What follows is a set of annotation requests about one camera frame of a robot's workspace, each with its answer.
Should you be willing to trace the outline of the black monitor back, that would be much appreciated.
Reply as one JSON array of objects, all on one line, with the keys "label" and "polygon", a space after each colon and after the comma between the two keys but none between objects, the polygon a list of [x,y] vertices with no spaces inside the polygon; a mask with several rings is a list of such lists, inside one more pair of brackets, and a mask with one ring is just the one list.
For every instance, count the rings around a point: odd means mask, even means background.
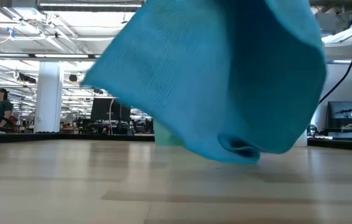
[{"label": "black monitor back", "polygon": [[91,110],[94,121],[125,121],[130,122],[131,107],[117,101],[115,98],[95,98]]}]

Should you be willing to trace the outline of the black office desk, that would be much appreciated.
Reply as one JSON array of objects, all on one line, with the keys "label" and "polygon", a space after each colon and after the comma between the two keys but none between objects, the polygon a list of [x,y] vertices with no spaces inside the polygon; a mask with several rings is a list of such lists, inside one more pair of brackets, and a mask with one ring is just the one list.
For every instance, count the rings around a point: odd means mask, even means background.
[{"label": "black office desk", "polygon": [[327,128],[320,132],[333,140],[352,141],[352,128]]}]

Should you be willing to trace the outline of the dark office monitor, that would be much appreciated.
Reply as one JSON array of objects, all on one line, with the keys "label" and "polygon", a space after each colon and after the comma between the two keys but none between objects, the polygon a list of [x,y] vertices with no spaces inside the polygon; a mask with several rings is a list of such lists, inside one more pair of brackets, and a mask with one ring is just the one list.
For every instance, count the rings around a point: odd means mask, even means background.
[{"label": "dark office monitor", "polygon": [[352,124],[352,101],[329,101],[326,128],[341,128]]}]

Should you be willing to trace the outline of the blue microfiber towel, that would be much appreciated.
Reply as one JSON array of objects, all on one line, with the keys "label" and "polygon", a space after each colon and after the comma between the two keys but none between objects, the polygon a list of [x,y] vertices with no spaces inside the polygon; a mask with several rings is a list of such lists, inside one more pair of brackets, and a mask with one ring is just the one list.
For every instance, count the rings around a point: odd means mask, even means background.
[{"label": "blue microfiber towel", "polygon": [[309,0],[146,0],[84,86],[138,108],[218,162],[287,152],[327,76]]}]

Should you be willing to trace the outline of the green mesh basket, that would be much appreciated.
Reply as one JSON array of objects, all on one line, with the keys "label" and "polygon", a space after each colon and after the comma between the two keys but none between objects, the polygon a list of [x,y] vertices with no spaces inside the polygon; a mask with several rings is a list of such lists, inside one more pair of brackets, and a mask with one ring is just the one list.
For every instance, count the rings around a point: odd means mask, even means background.
[{"label": "green mesh basket", "polygon": [[155,143],[161,146],[182,146],[183,142],[176,135],[172,134],[167,128],[154,120]]}]

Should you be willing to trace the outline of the white building column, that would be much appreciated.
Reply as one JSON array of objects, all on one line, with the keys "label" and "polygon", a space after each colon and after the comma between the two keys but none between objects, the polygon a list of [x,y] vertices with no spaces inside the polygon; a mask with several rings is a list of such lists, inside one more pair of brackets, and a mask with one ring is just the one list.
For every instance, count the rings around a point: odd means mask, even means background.
[{"label": "white building column", "polygon": [[34,132],[59,132],[63,69],[58,62],[40,62],[35,103]]}]

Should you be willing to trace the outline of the person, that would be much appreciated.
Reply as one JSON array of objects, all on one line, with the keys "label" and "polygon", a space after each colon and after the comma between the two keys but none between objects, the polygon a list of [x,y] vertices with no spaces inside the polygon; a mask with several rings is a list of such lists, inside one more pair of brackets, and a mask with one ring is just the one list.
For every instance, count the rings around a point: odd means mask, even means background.
[{"label": "person", "polygon": [[9,119],[12,115],[13,104],[8,99],[8,91],[0,88],[0,128],[9,128],[9,123],[3,118]]}]

